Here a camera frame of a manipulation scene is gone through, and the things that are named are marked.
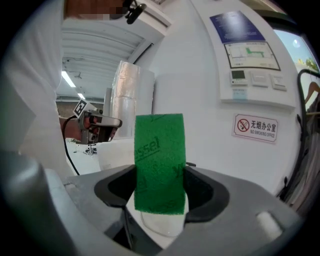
wall-mounted poster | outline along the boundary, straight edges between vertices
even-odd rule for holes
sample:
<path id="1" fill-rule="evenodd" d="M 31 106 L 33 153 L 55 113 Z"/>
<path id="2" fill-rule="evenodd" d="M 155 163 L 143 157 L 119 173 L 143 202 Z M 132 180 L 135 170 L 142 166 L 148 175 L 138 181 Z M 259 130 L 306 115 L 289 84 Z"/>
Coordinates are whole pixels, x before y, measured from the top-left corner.
<path id="1" fill-rule="evenodd" d="M 264 36 L 241 12 L 229 11 L 210 17 L 223 44 L 241 41 L 264 41 Z"/>
<path id="2" fill-rule="evenodd" d="M 224 45 L 230 68 L 260 68 L 280 70 L 267 42 L 236 42 Z"/>

display screen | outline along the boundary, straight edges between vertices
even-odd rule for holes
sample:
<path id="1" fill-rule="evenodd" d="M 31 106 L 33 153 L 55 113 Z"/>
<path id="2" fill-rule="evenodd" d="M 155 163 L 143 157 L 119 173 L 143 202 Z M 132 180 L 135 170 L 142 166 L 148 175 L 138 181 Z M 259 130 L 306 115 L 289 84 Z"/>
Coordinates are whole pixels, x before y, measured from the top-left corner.
<path id="1" fill-rule="evenodd" d="M 232 78 L 233 79 L 245 79 L 245 72 L 243 70 L 235 70 L 232 72 Z"/>

white floor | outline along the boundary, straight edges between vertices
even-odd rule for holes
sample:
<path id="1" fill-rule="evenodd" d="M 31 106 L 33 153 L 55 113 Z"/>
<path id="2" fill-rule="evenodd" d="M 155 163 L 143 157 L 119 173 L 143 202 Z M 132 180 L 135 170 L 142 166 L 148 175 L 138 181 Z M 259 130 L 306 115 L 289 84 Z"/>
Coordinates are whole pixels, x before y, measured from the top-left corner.
<path id="1" fill-rule="evenodd" d="M 91 174 L 100 171 L 98 155 L 89 155 L 84 153 L 86 149 L 89 147 L 88 145 L 81 145 L 76 144 L 75 142 L 68 142 L 67 139 L 66 146 L 68 148 L 70 158 L 80 175 Z M 70 165 L 70 168 L 74 171 L 68 159 L 67 162 Z"/>

white curved wall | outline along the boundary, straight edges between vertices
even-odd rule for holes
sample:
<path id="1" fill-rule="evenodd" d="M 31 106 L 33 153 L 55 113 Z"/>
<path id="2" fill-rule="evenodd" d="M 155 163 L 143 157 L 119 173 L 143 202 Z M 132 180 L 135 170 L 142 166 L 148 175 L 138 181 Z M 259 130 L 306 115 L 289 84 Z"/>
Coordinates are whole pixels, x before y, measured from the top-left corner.
<path id="1" fill-rule="evenodd" d="M 217 13 L 218 2 L 199 1 L 212 8 L 213 15 Z M 221 13 L 241 10 L 247 15 L 253 12 L 239 1 L 235 7 L 234 2 L 223 0 Z M 153 113 L 183 113 L 188 162 L 252 181 L 276 193 L 283 186 L 284 176 L 292 172 L 299 150 L 298 96 L 294 111 L 254 104 L 221 103 L 219 60 L 194 6 L 189 0 L 175 0 L 164 12 L 174 19 L 167 36 L 136 63 L 155 73 Z M 265 35 L 264 28 L 270 33 L 269 25 L 262 18 L 251 21 L 259 22 L 259 29 L 268 41 L 269 34 Z M 292 66 L 292 80 L 296 81 L 298 73 L 288 52 L 276 35 L 272 40 L 277 40 L 271 47 L 276 57 L 282 59 L 280 66 L 283 63 Z M 235 114 L 278 120 L 276 144 L 232 136 Z"/>

ceiling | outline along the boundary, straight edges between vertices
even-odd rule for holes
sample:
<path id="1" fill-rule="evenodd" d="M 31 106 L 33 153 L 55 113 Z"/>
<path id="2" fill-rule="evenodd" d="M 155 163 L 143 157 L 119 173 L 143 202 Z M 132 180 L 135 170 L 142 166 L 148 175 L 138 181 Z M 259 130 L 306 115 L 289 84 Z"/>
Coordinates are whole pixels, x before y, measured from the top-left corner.
<path id="1" fill-rule="evenodd" d="M 149 46 L 166 36 L 173 21 L 161 10 L 164 1 L 137 2 L 147 4 L 147 8 L 131 25 L 125 18 L 64 21 L 62 71 L 67 72 L 75 87 L 62 78 L 57 101 L 78 101 L 78 94 L 83 94 L 88 101 L 103 102 L 119 62 L 134 63 Z"/>
<path id="2" fill-rule="evenodd" d="M 111 23 L 114 21 L 66 20 L 62 27 L 62 70 L 76 85 L 62 78 L 57 96 L 103 99 L 121 60 L 133 63 L 151 44 L 143 37 Z"/>

